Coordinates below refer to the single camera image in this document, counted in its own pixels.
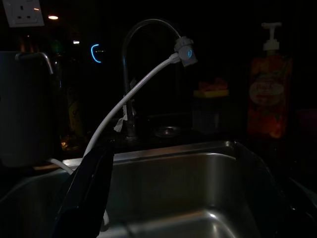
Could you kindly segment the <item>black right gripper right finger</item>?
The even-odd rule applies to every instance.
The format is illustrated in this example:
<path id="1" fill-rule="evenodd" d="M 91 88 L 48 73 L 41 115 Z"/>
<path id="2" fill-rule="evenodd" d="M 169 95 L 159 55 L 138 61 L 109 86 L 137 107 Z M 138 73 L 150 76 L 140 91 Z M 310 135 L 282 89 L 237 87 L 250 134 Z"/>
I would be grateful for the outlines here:
<path id="1" fill-rule="evenodd" d="M 263 238 L 315 238 L 317 209 L 295 184 L 280 184 L 262 158 L 234 142 L 245 196 Z"/>

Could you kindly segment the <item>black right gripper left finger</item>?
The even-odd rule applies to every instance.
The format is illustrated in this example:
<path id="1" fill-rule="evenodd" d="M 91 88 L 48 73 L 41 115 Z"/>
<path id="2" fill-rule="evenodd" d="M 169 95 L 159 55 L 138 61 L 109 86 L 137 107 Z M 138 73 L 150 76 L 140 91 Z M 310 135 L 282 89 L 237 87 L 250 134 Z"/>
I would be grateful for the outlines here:
<path id="1" fill-rule="evenodd" d="M 54 216 L 54 238 L 96 238 L 109 194 L 113 142 L 97 145 L 68 179 L 68 188 Z"/>

